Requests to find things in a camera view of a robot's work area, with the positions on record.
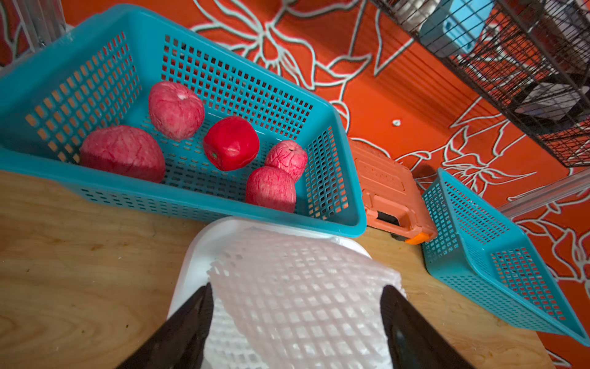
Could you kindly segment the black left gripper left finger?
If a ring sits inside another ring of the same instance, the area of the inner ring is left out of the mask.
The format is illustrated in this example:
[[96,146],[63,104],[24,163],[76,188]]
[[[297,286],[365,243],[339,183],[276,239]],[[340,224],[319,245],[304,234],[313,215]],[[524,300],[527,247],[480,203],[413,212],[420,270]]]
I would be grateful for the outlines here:
[[210,332],[214,299],[200,287],[120,368],[200,368]]

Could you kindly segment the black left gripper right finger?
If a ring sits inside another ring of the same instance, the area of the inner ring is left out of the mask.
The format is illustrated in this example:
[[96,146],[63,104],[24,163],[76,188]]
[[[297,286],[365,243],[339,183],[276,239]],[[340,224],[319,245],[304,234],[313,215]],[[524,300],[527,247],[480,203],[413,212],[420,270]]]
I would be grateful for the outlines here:
[[383,288],[380,313],[394,368],[471,368],[392,285]]

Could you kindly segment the netted apple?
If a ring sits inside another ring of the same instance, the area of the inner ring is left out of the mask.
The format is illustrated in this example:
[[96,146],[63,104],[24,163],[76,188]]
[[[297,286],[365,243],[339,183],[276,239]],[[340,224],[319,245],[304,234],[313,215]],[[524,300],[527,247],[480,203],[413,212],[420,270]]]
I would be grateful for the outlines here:
[[92,132],[82,143],[84,167],[154,183],[164,180],[164,154],[156,140],[142,129],[120,125]]
[[203,101],[186,86],[172,81],[152,86],[148,112],[155,129],[175,141],[192,138],[205,119]]
[[287,172],[295,182],[304,174],[308,163],[307,152],[296,141],[285,140],[270,149],[265,165]]
[[264,208],[294,213],[297,204],[295,182],[281,169],[256,169],[247,180],[245,201]]

